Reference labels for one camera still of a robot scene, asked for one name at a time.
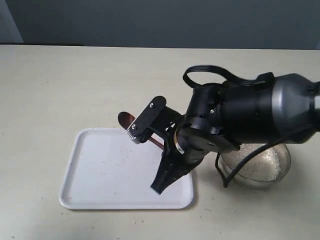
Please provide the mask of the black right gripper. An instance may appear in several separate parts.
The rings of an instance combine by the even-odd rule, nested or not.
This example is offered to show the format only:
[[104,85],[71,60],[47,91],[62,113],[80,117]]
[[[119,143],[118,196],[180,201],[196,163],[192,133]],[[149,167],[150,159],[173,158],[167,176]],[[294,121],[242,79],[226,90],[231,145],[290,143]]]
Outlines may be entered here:
[[223,108],[237,89],[235,85],[205,84],[193,89],[185,114],[165,106],[151,125],[164,140],[164,150],[150,187],[159,195],[196,168],[210,152],[237,150]]

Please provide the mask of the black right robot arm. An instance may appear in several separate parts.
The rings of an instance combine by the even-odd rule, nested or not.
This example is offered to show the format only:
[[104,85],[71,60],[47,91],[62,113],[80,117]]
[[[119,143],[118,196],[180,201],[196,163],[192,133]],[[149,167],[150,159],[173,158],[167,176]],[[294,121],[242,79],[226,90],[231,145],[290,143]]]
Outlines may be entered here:
[[253,157],[281,143],[302,144],[320,130],[320,84],[299,74],[275,77],[265,73],[244,86],[231,80],[199,84],[187,75],[193,90],[188,109],[168,129],[164,152],[151,188],[161,194],[197,167],[210,152],[219,156],[243,144],[259,144],[222,175],[227,187]]

